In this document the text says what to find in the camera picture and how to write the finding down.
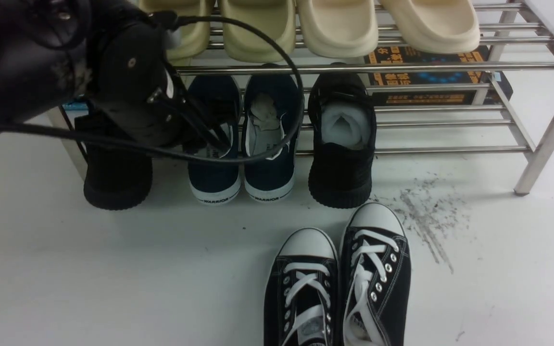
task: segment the black cable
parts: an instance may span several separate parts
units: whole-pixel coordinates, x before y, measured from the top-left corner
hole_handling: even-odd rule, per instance
[[[63,114],[63,120],[65,121],[65,124],[68,125],[68,129],[70,129],[70,131],[74,131],[74,126],[72,125],[72,122],[70,121],[70,117],[68,116],[68,112],[65,111],[65,109],[63,109],[63,106],[59,106],[59,111],[61,112],[61,114]],[[75,140],[76,142],[76,145],[78,146],[78,149],[81,151],[81,154],[83,155],[83,158],[85,159],[85,162],[87,161],[87,151],[84,149],[83,147],[83,144],[78,141],[78,140]]]
[[[33,134],[37,136],[50,136],[54,138],[77,140],[85,144],[94,144],[101,145],[104,147],[120,148],[126,149],[129,151],[134,151],[137,153],[143,153],[145,155],[159,156],[165,158],[171,158],[174,160],[185,160],[190,162],[204,163],[204,164],[244,164],[247,162],[255,162],[259,160],[264,160],[266,158],[271,158],[275,156],[279,151],[288,144],[292,138],[299,131],[301,124],[303,122],[303,110],[305,108],[305,95],[303,93],[303,83],[301,79],[301,73],[299,73],[298,68],[294,65],[294,62],[290,57],[284,52],[284,50],[275,43],[268,35],[262,33],[260,30],[231,18],[224,17],[179,17],[178,24],[180,26],[185,26],[189,24],[194,24],[198,22],[222,22],[225,24],[232,24],[235,26],[240,26],[243,29],[254,33],[258,37],[262,38],[266,43],[268,43],[272,48],[277,50],[277,52],[283,57],[288,66],[292,69],[294,73],[294,79],[298,87],[298,96],[299,96],[299,108],[297,110],[297,121],[295,126],[288,131],[286,136],[277,144],[268,151],[265,151],[259,155],[253,155],[244,158],[236,159],[223,159],[223,158],[202,158],[191,154],[180,153],[176,151],[171,151],[169,149],[163,149],[159,147],[152,147],[144,144],[139,144],[137,142],[132,142],[129,140],[119,140],[116,138],[110,138],[107,136],[95,136],[91,134],[86,134],[83,132],[75,131],[66,131],[63,129],[58,129],[56,127],[42,126],[42,125],[30,125],[30,124],[0,124],[0,132],[12,132],[19,134]]]

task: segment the beige slipper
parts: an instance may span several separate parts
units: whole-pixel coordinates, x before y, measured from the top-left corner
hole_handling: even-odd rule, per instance
[[[478,17],[470,0],[381,0],[403,39],[430,53],[467,53],[480,44]]]
[[[138,6],[145,12],[175,11],[178,15],[211,15],[215,0],[140,0]],[[168,60],[193,57],[209,45],[210,23],[196,23],[181,28],[181,45],[167,51]]]
[[[296,41],[294,0],[218,0],[223,17],[233,18],[259,29],[290,54]],[[242,62],[278,62],[281,55],[246,29],[224,24],[224,48]]]
[[[307,48],[330,58],[362,57],[378,46],[373,0],[297,0]]]

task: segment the stainless steel shoe rack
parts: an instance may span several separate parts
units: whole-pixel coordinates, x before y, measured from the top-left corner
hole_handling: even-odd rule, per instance
[[[498,145],[487,147],[426,147],[426,148],[379,148],[376,155],[411,155],[411,154],[479,154],[479,153],[523,153],[528,160],[528,165],[521,179],[514,188],[519,196],[530,193],[532,186],[545,167],[550,155],[554,151],[554,117],[550,121],[541,141],[536,145],[523,127],[510,105],[508,98],[494,79],[493,72],[522,71],[522,70],[554,70],[554,61],[547,62],[500,62],[499,58],[507,44],[540,44],[545,45],[554,55],[554,29],[548,25],[529,0],[508,0],[501,4],[475,5],[476,11],[501,12],[501,18],[496,24],[481,24],[481,30],[494,32],[492,37],[484,37],[481,44],[490,46],[490,57],[486,62],[476,63],[403,63],[399,65],[299,65],[301,74],[319,74],[323,72],[356,72],[356,73],[404,73],[404,72],[483,72],[483,81],[478,85],[423,85],[423,86],[377,86],[372,87],[372,92],[395,91],[463,91],[475,90],[476,96],[473,105],[446,105],[446,106],[403,106],[403,107],[376,107],[376,114],[383,113],[412,113],[412,112],[475,112],[497,111],[501,118],[483,120],[429,120],[429,121],[391,121],[379,122],[378,129],[392,128],[432,128],[432,127],[485,127],[507,126],[510,128],[515,145]],[[376,6],[376,12],[385,12],[382,6]],[[515,23],[517,15],[525,19],[525,23]],[[380,39],[378,46],[406,46],[407,43],[400,37],[382,37],[382,33],[398,31],[394,25],[381,25],[378,27]],[[530,31],[528,37],[510,37],[511,31]],[[218,37],[223,34],[221,28],[212,28],[211,35]],[[221,42],[211,42],[208,49],[222,49]],[[305,48],[302,40],[296,42],[296,48]],[[290,74],[286,66],[187,66],[178,68],[182,76],[195,75],[250,75],[250,74]],[[501,105],[483,105],[483,101],[489,90],[495,90],[501,99]],[[62,116],[58,110],[49,112],[54,125],[63,125]],[[302,126],[303,131],[310,131],[310,124]],[[79,157],[75,144],[64,143],[68,153],[75,162],[79,172],[84,176],[86,165]],[[300,150],[299,157],[313,156],[311,150]]]

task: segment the white floor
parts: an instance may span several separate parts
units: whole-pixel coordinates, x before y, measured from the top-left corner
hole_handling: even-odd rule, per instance
[[[509,77],[537,141],[554,112],[554,72]],[[379,147],[514,144],[505,129],[378,138]],[[351,212],[310,197],[310,164],[299,160],[287,201],[242,193],[210,208],[193,201],[185,164],[158,162],[145,203],[105,212],[84,201],[60,142],[0,136],[0,346],[261,345],[275,251],[302,226],[338,239]],[[408,346],[554,346],[554,156],[518,198],[525,164],[522,155],[376,160],[372,199],[402,217],[413,254]]]

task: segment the cardboard box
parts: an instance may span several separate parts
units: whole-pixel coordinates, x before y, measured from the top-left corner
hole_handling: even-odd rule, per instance
[[[419,52],[411,47],[378,47],[365,57],[365,63],[371,65],[399,63],[442,63],[442,62],[483,62],[488,59],[489,49],[480,46],[471,53],[433,54]],[[368,73],[363,77],[367,86],[404,86],[430,84],[478,84],[481,72],[440,72],[440,73]],[[508,96],[513,94],[512,86],[503,72],[495,73],[502,90]],[[376,106],[396,105],[471,105],[475,90],[437,91],[437,92],[374,92],[371,99]],[[499,96],[490,90],[484,104],[500,103]]]

